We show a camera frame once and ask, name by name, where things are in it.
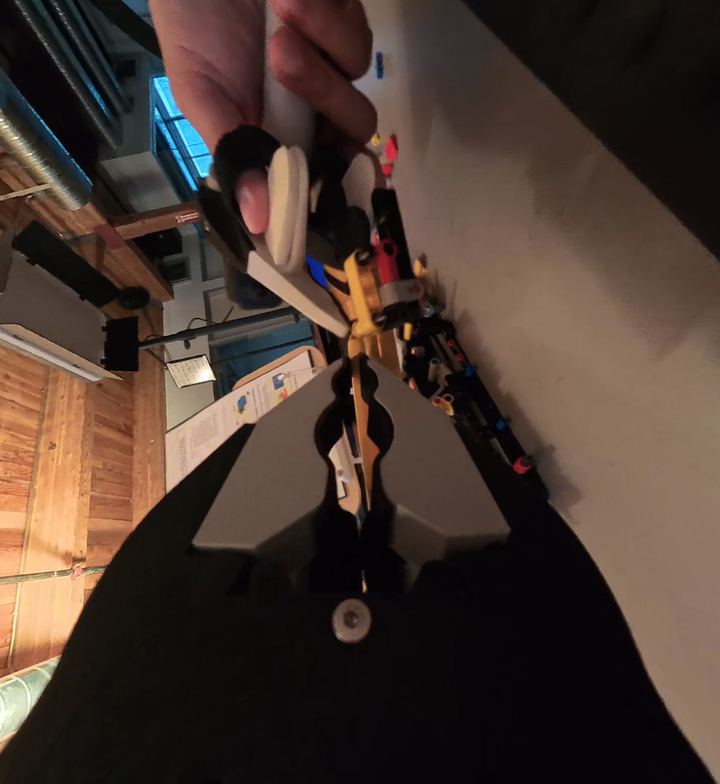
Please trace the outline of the black pole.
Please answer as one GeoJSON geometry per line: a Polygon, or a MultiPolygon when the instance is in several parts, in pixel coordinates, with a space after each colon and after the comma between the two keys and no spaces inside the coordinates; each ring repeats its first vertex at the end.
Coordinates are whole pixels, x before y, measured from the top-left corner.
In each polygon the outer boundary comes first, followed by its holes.
{"type": "Polygon", "coordinates": [[[247,328],[257,328],[276,319],[293,319],[295,323],[304,319],[303,314],[296,308],[287,306],[250,316],[222,321],[199,328],[187,328],[170,335],[152,337],[138,342],[139,350],[167,346],[172,343],[190,343],[198,338],[210,337],[225,332],[237,332],[247,328]]]}

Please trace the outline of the black mounted bar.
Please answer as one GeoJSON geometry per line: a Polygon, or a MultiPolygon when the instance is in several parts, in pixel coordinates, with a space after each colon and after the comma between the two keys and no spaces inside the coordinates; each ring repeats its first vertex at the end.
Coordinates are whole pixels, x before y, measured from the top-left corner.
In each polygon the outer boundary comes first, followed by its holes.
{"type": "Polygon", "coordinates": [[[118,303],[121,308],[134,311],[146,308],[151,302],[147,289],[118,287],[38,221],[32,221],[15,234],[11,246],[29,263],[41,267],[98,309],[118,303]]]}

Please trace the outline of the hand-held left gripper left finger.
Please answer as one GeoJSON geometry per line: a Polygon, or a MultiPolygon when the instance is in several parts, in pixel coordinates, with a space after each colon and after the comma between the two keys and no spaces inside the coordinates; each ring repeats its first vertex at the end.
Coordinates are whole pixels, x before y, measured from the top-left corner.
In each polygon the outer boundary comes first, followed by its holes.
{"type": "Polygon", "coordinates": [[[263,415],[192,545],[285,568],[313,590],[361,590],[358,477],[346,421],[351,363],[339,360],[263,415]]]}

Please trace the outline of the wall notice sheet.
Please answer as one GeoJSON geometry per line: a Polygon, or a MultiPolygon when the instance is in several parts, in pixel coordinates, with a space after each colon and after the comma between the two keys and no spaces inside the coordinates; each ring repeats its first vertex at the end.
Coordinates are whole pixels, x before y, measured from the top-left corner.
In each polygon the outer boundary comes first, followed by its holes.
{"type": "Polygon", "coordinates": [[[166,361],[165,367],[175,387],[179,389],[213,384],[217,380],[212,364],[205,354],[166,361]]]}

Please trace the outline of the person's right hand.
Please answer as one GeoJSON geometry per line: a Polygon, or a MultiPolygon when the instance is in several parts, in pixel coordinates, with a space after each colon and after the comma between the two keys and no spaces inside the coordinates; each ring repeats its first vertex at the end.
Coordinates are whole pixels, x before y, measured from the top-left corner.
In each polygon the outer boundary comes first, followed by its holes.
{"type": "Polygon", "coordinates": [[[264,117],[264,61],[272,76],[324,117],[352,157],[377,130],[356,87],[373,34],[356,1],[149,3],[173,98],[211,153],[241,125],[264,117]]]}

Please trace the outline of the black square panel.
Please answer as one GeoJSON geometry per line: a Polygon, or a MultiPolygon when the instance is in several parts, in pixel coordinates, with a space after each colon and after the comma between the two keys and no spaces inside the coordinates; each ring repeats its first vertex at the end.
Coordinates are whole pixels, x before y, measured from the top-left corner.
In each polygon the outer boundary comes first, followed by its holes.
{"type": "Polygon", "coordinates": [[[101,364],[111,373],[139,371],[139,317],[109,319],[103,327],[104,348],[101,364]]]}

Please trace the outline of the paned window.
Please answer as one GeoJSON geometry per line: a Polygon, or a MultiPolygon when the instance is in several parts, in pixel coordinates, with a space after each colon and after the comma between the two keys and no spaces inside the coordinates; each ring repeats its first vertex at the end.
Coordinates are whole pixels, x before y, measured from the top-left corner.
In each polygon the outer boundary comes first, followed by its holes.
{"type": "Polygon", "coordinates": [[[208,177],[213,162],[208,145],[179,109],[163,74],[151,78],[151,101],[154,123],[175,161],[193,187],[208,177]]]}

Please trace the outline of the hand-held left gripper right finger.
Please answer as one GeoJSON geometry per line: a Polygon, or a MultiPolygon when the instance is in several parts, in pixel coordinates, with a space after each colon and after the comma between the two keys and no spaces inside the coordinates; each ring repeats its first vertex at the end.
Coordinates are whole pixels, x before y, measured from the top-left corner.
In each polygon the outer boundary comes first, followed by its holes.
{"type": "Polygon", "coordinates": [[[507,541],[511,529],[448,415],[366,357],[362,393],[379,448],[360,527],[366,591],[404,591],[425,564],[507,541]]]}

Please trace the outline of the yellow beam assembly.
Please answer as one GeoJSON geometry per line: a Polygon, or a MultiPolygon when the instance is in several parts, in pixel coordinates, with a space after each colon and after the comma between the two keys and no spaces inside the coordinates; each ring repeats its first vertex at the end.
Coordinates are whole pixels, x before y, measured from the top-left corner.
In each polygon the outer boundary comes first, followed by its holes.
{"type": "Polygon", "coordinates": [[[365,488],[365,510],[370,512],[373,502],[373,476],[374,465],[379,448],[372,441],[368,433],[369,404],[362,393],[362,362],[363,357],[381,358],[381,334],[363,338],[351,337],[348,339],[348,358],[351,370],[351,391],[354,399],[356,420],[356,443],[361,458],[363,484],[365,488]]]}

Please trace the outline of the yellow toy car model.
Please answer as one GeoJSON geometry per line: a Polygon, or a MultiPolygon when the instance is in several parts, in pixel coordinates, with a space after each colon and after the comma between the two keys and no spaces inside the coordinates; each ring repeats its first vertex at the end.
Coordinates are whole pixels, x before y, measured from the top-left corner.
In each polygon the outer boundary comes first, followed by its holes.
{"type": "Polygon", "coordinates": [[[493,448],[522,484],[548,500],[549,490],[512,431],[511,419],[486,389],[443,307],[424,295],[420,316],[397,328],[404,381],[441,408],[456,426],[487,448],[493,448]]]}

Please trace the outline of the white ceiling unit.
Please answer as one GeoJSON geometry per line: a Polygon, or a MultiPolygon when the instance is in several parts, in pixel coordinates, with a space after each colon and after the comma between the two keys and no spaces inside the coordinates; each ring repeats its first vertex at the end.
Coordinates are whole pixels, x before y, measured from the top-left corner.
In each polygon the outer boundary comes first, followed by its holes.
{"type": "Polygon", "coordinates": [[[106,315],[0,235],[0,345],[88,383],[120,379],[104,358],[106,315]]]}

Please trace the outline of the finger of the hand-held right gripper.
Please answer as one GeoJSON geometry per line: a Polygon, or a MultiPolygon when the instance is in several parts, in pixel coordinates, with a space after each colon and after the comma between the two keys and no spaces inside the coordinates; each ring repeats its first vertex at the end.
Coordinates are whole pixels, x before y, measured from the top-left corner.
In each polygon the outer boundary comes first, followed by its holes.
{"type": "Polygon", "coordinates": [[[312,278],[306,262],[286,271],[274,263],[266,247],[260,247],[248,254],[247,273],[306,318],[340,339],[348,338],[348,320],[328,291],[312,278]]]}

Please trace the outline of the small yellow black assembly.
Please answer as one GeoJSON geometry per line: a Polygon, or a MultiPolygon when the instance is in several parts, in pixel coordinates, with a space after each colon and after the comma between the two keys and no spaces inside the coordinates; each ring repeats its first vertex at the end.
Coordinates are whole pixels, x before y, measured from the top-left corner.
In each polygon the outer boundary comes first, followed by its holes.
{"type": "Polygon", "coordinates": [[[322,281],[347,318],[353,339],[375,337],[422,316],[424,286],[392,239],[355,251],[342,267],[323,264],[322,281]]]}

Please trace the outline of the grey desk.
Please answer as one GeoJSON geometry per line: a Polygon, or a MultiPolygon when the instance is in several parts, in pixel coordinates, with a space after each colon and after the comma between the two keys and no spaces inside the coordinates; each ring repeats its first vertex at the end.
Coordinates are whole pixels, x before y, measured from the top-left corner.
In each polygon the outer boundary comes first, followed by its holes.
{"type": "Polygon", "coordinates": [[[720,782],[720,263],[461,2],[363,2],[409,246],[720,782]]]}

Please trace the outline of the scatter of small bricks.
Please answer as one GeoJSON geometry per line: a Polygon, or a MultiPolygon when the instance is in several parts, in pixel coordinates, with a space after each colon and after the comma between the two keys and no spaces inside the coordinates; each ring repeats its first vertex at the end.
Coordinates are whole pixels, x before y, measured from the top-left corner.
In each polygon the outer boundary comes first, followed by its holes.
{"type": "MultiPolygon", "coordinates": [[[[373,56],[373,72],[377,82],[384,81],[386,73],[385,59],[384,53],[380,50],[375,51],[373,56]]],[[[398,159],[398,138],[394,133],[383,137],[381,132],[377,130],[372,137],[371,143],[377,158],[379,159],[385,181],[390,183],[394,172],[394,166],[398,159]]]]}

